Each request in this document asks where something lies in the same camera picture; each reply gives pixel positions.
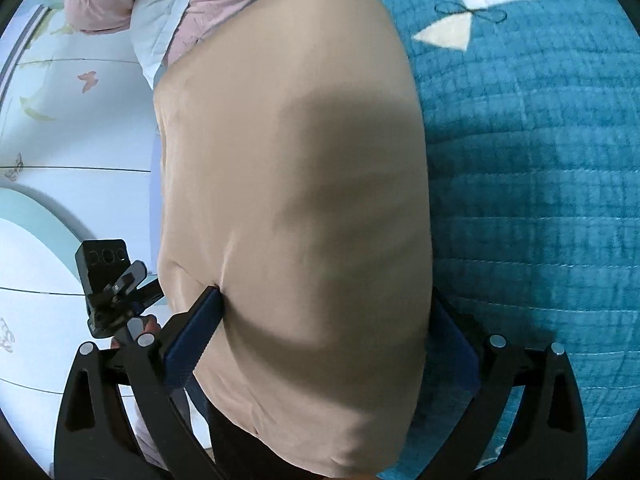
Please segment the person's left hand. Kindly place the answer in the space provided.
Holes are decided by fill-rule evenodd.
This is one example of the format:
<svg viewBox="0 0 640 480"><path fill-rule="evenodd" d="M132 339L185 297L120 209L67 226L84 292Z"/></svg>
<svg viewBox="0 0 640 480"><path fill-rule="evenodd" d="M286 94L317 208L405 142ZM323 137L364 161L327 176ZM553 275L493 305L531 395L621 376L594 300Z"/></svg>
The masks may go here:
<svg viewBox="0 0 640 480"><path fill-rule="evenodd" d="M162 326L154 314L143 315L141 318L132 318L125 326L118 330L111 339L111 349L119 349L134 344L143 334L156 335Z"/></svg>

